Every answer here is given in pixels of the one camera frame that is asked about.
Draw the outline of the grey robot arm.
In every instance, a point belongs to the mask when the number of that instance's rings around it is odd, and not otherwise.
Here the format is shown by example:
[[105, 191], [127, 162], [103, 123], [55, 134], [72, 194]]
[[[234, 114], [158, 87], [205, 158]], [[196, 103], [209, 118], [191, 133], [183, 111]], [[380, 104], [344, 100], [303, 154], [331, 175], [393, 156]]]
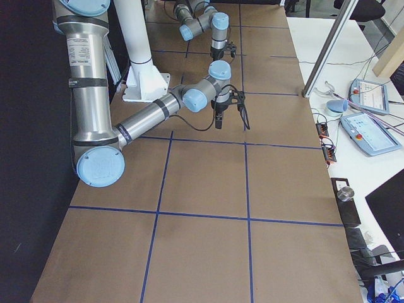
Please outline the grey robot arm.
[[219, 12], [209, 1], [176, 1], [173, 13], [181, 24], [179, 31], [184, 41], [211, 30], [211, 58], [216, 61], [223, 57], [229, 29], [226, 13]]
[[[119, 124], [110, 118], [107, 56], [107, 12], [116, 12], [129, 55], [132, 100], [146, 106]], [[145, 18], [139, 1], [54, 1], [54, 28], [66, 36], [78, 131], [72, 140], [78, 177], [89, 186], [106, 187], [123, 174], [122, 148], [185, 107], [199, 112], [209, 102], [229, 98], [230, 64], [222, 59], [229, 18], [208, 2], [177, 1], [174, 15], [184, 40], [211, 30], [212, 63], [208, 75], [193, 85], [169, 88], [169, 75], [153, 63]]]

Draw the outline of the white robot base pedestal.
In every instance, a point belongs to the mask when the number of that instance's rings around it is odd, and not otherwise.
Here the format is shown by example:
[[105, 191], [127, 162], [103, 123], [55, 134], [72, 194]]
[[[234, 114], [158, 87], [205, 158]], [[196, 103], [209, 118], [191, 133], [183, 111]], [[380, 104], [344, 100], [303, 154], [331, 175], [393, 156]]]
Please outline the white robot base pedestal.
[[153, 63], [142, 4], [116, 0], [114, 6], [130, 61], [123, 100], [152, 102], [167, 93], [170, 75], [162, 74]]

